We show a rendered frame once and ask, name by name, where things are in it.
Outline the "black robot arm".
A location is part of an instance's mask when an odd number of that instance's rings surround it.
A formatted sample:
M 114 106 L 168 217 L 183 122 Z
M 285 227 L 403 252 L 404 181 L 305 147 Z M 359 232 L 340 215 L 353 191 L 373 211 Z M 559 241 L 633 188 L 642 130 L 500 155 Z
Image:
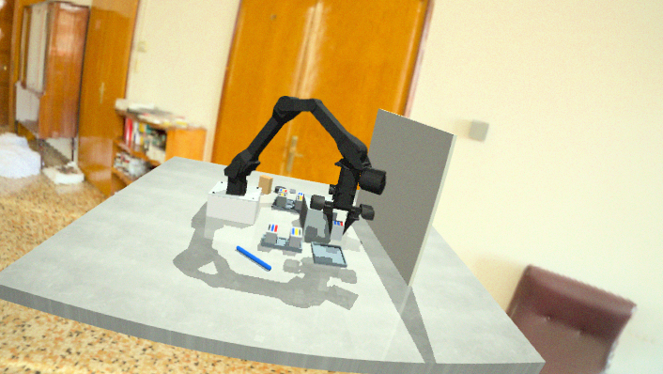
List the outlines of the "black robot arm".
M 231 164 L 224 169 L 224 174 L 228 176 L 227 195 L 244 196 L 246 194 L 248 183 L 246 176 L 250 176 L 261 163 L 258 161 L 260 153 L 284 124 L 301 112 L 309 111 L 332 136 L 343 156 L 334 164 L 341 167 L 338 183 L 347 187 L 357 187 L 359 182 L 362 190 L 382 195 L 385 189 L 386 171 L 372 167 L 367 155 L 367 145 L 358 137 L 350 134 L 321 100 L 289 96 L 282 96 L 277 101 L 268 123 L 251 144 L 234 157 Z

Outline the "white flat panel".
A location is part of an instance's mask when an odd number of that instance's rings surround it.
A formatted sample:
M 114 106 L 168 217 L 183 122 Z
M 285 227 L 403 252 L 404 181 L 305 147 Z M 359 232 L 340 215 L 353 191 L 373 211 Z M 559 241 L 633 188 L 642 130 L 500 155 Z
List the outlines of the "white flat panel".
M 412 287 L 448 174 L 458 135 L 378 108 L 368 157 L 384 170 L 377 195 L 360 187 L 356 206 L 372 206 L 366 220 L 393 265 Z

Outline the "tan cardboard box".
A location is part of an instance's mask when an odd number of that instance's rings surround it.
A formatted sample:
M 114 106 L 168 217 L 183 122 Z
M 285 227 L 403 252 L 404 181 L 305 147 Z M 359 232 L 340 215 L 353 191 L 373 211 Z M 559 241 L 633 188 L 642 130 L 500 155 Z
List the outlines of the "tan cardboard box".
M 271 187 L 273 183 L 273 178 L 266 176 L 266 175 L 261 175 L 259 176 L 259 182 L 258 182 L 258 187 L 262 188 L 263 194 L 270 194 L 271 193 Z

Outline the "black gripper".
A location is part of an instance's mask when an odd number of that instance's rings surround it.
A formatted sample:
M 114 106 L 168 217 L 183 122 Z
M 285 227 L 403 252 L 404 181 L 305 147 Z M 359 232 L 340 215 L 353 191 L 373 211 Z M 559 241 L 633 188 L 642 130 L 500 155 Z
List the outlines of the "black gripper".
M 323 210 L 327 215 L 329 224 L 329 233 L 332 231 L 333 209 L 348 211 L 344 224 L 344 233 L 355 222 L 359 221 L 359 215 L 365 220 L 374 221 L 375 211 L 372 206 L 361 204 L 359 207 L 353 206 L 357 187 L 347 187 L 337 183 L 333 202 L 325 200 L 325 196 L 312 195 L 310 209 Z

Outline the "blue thin bar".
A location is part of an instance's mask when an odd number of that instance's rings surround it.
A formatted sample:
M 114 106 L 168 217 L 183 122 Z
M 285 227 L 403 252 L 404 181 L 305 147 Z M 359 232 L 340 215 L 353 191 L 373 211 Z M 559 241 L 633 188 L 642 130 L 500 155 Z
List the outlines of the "blue thin bar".
M 254 261 L 256 261 L 257 263 L 259 263 L 259 264 L 260 264 L 261 266 L 263 266 L 264 268 L 266 268 L 266 269 L 268 269 L 268 270 L 271 269 L 271 266 L 270 266 L 270 265 L 268 265 L 268 264 L 264 263 L 263 261 L 259 260 L 257 257 L 255 257 L 255 256 L 253 256 L 252 254 L 248 253 L 247 251 L 243 250 L 243 249 L 240 248 L 239 246 L 237 247 L 237 249 L 238 249 L 239 251 L 241 251 L 242 254 L 244 254 L 245 256 L 247 256 L 247 257 L 253 259 Z

